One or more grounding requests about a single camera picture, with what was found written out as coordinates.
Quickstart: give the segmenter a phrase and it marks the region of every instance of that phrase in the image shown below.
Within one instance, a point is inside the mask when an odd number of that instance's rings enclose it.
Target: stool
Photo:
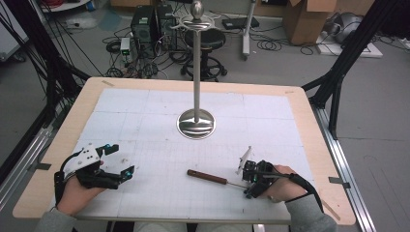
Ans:
[[[193,47],[193,32],[188,31],[184,37],[185,43],[187,46]],[[225,44],[226,37],[220,30],[217,29],[210,29],[207,31],[201,32],[201,63],[200,63],[200,73],[201,73],[201,80],[207,79],[214,79],[216,82],[218,81],[218,76],[227,75],[228,70],[220,63],[219,60],[210,57],[208,54],[211,53],[213,50],[222,47]],[[208,61],[213,60],[215,65],[209,65]],[[185,75],[186,73],[189,76],[192,76],[192,72],[189,71],[188,68],[193,69],[193,55],[187,60],[183,68],[181,69],[181,74]]]

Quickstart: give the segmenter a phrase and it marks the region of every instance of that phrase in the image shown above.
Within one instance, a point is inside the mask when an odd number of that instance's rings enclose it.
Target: cardboard box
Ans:
[[[365,16],[374,0],[337,0],[335,12]]]
[[[283,29],[294,45],[316,44],[328,15],[337,0],[289,0],[283,16]]]
[[[111,0],[111,6],[115,8],[135,8],[138,5],[155,5],[155,0]]]

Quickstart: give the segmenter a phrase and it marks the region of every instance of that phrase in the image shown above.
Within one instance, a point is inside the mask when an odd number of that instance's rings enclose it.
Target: wooden handle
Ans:
[[[212,176],[212,175],[209,175],[209,174],[206,174],[206,173],[202,173],[202,172],[198,172],[198,171],[194,171],[194,170],[190,170],[190,169],[188,170],[187,174],[189,176],[192,176],[192,177],[196,177],[196,178],[207,180],[207,181],[216,182],[216,183],[223,184],[223,185],[228,184],[228,181],[226,179],[221,178],[221,177]]]

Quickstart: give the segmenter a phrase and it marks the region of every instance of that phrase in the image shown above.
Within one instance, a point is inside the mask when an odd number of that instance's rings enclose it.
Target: person's left hand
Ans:
[[[72,176],[66,183],[63,197],[57,205],[57,210],[69,216],[75,216],[88,203],[103,192],[105,188],[85,188],[76,176]]]

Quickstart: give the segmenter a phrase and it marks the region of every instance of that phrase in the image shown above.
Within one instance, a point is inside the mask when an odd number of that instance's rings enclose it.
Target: person's right hand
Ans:
[[[282,174],[296,173],[288,166],[275,165],[275,169]],[[296,185],[287,178],[279,178],[261,196],[272,197],[277,201],[289,201],[296,197],[305,195],[304,188]]]

